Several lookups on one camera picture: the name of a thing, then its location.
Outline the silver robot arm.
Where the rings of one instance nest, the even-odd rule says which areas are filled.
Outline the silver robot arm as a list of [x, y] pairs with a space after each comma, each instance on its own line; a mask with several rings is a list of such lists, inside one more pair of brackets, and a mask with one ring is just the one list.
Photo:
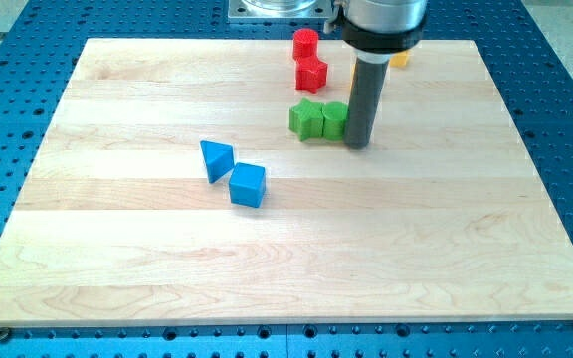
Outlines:
[[427, 0], [339, 0], [323, 32], [339, 29], [362, 62], [384, 64], [416, 46], [428, 19]]

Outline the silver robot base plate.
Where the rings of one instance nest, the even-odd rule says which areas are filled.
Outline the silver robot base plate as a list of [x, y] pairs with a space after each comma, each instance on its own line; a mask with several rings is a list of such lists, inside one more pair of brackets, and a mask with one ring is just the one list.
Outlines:
[[252, 21], [260, 19], [316, 19], [332, 12], [331, 0], [229, 0], [228, 19]]

